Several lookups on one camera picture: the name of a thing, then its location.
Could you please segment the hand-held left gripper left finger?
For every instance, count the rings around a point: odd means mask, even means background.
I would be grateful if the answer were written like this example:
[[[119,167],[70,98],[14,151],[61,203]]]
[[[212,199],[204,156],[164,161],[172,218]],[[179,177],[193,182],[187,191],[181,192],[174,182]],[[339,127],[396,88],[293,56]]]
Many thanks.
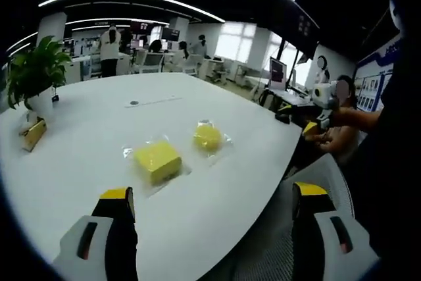
[[[52,263],[62,280],[137,280],[133,189],[103,193],[61,238]]]

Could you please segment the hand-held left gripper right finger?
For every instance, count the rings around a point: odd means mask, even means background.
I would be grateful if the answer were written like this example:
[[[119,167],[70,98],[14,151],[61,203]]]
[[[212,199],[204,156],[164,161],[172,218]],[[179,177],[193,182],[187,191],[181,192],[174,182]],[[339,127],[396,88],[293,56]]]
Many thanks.
[[[367,280],[380,258],[368,232],[315,184],[293,184],[293,280]]]

